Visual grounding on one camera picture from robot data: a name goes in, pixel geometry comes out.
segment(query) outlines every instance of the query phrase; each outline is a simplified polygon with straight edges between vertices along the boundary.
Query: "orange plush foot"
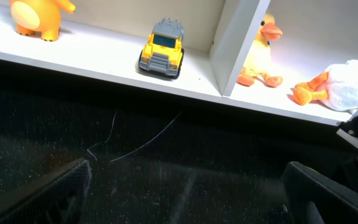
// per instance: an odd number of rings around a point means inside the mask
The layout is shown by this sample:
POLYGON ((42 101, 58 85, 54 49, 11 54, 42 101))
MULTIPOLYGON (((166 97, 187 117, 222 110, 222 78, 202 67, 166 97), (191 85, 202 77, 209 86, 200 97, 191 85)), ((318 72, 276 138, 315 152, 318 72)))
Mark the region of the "orange plush foot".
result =
POLYGON ((249 75, 241 74, 239 75, 237 82, 240 83, 241 85, 252 86, 255 83, 255 78, 249 75))
POLYGON ((270 87, 278 87, 283 83, 283 77, 270 77, 266 80, 266 84, 270 87))
POLYGON ((293 98, 296 103, 303 106, 310 103, 310 101, 313 99, 313 95, 310 91, 303 87, 296 87, 293 90, 293 98))
POLYGON ((312 89, 312 87, 310 87, 307 82, 296 84, 295 88, 299 88, 299 87, 302 87, 308 91, 314 91, 314 89, 312 89))
POLYGON ((59 39, 59 31, 58 30, 48 30, 42 32, 41 39, 44 41, 55 41, 59 39))
POLYGON ((24 27, 20 26, 19 24, 16 24, 16 25, 17 25, 17 33, 20 35, 34 35, 35 34, 35 31, 33 31, 33 30, 24 28, 24 27))

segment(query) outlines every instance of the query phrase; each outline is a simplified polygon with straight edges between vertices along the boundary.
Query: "duck beak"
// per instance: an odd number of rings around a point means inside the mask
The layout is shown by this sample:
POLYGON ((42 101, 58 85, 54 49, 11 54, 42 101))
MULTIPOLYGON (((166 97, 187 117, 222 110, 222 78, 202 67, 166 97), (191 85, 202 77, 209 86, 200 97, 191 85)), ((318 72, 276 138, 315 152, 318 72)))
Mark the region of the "duck beak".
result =
POLYGON ((268 40, 277 40, 283 35, 283 32, 273 23, 267 23, 260 30, 262 35, 268 40))

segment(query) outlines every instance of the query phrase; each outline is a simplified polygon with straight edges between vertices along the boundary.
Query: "toy truck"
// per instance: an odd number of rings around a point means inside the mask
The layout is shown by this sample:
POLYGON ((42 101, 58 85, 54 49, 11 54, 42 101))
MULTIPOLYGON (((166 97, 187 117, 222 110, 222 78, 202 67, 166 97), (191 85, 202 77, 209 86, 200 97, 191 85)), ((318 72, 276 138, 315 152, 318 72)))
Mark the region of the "toy truck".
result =
POLYGON ((139 57, 139 68, 177 79, 185 50, 185 30, 180 22, 162 19, 156 23, 139 57))

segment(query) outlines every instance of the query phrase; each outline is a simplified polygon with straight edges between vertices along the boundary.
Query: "white stuffed animal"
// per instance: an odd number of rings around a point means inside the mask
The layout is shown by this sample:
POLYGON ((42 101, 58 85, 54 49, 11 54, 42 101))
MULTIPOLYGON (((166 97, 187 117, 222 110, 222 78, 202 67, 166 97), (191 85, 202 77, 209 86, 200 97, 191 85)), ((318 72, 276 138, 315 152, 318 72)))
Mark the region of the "white stuffed animal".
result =
POLYGON ((353 113, 358 109, 358 60, 330 65, 312 81, 297 84, 294 99, 299 105, 319 100, 333 110, 353 113))

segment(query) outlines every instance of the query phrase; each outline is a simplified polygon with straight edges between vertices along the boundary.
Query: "gray truck roof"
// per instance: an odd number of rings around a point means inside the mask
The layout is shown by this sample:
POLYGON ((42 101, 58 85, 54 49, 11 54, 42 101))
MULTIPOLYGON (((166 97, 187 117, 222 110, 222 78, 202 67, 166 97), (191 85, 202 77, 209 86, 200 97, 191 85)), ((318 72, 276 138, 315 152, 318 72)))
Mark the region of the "gray truck roof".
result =
POLYGON ((180 36, 182 36, 181 39, 183 41, 185 36, 185 29, 181 25, 181 22, 172 21, 170 18, 168 18, 168 20, 163 18, 161 22, 158 22, 154 25, 153 33, 164 35, 166 37, 172 37, 175 39, 178 39, 180 36))

